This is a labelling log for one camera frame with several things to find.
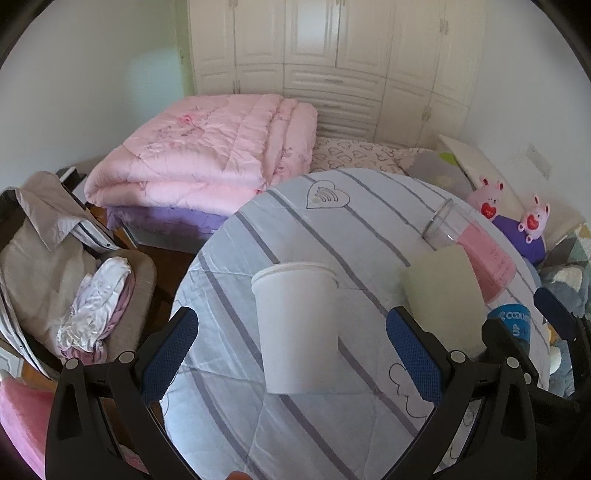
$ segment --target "blue label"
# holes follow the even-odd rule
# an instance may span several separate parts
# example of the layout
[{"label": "blue label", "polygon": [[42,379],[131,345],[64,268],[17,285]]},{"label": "blue label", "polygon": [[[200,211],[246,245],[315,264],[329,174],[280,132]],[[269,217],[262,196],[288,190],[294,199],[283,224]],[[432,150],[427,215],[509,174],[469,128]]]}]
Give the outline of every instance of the blue label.
[{"label": "blue label", "polygon": [[500,318],[515,338],[530,342],[531,314],[527,307],[519,304],[503,305],[495,308],[488,317]]}]

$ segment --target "blue gripper pad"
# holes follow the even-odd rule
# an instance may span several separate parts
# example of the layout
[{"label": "blue gripper pad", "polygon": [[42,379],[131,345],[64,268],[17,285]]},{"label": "blue gripper pad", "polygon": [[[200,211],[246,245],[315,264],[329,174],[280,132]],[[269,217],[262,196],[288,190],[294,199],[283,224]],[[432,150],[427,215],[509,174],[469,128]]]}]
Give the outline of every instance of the blue gripper pad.
[{"label": "blue gripper pad", "polygon": [[388,312],[386,333],[421,398],[437,407],[443,396],[441,370],[396,310]]},{"label": "blue gripper pad", "polygon": [[164,339],[142,374],[140,393],[146,405],[162,400],[197,338],[199,329],[197,314],[191,309],[184,309],[179,313],[182,314],[182,318]]}]

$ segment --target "stuffed bunny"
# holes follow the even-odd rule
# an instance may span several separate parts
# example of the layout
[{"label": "stuffed bunny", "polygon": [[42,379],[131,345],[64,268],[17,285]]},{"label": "stuffed bunny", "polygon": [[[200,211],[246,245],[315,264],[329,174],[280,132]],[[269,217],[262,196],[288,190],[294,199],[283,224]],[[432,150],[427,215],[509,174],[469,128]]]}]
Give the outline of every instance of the stuffed bunny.
[{"label": "stuffed bunny", "polygon": [[521,223],[517,226],[520,232],[527,234],[525,243],[530,244],[542,236],[548,217],[550,216],[550,204],[546,203],[546,207],[540,205],[540,198],[534,196],[535,207],[531,210],[526,210],[521,216]]},{"label": "stuffed bunny", "polygon": [[480,181],[483,186],[468,195],[466,203],[478,210],[490,221],[493,221],[498,215],[496,204],[501,201],[501,192],[504,185],[500,181],[497,181],[496,185],[492,185],[482,176]]}]

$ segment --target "folded quilt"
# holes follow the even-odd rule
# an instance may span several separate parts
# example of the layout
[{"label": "folded quilt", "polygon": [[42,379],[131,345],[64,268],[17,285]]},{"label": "folded quilt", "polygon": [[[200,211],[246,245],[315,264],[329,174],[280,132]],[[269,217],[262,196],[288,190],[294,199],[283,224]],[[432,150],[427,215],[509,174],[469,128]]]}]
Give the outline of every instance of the folded quilt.
[{"label": "folded quilt", "polygon": [[89,175],[99,206],[163,206],[231,215],[307,173],[317,112],[280,95],[186,97],[137,129]]}]

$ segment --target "red heart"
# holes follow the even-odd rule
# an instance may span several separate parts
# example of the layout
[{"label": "red heart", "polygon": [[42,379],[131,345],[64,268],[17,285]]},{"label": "red heart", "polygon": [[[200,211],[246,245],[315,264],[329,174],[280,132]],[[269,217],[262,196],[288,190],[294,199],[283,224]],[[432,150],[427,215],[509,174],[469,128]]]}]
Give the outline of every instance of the red heart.
[{"label": "red heart", "polygon": [[528,230],[537,230],[537,228],[539,226],[540,226],[539,221],[536,220],[533,215],[528,215],[528,217],[527,217],[527,229]]},{"label": "red heart", "polygon": [[480,212],[489,220],[496,215],[496,207],[491,207],[488,202],[483,203]]}]

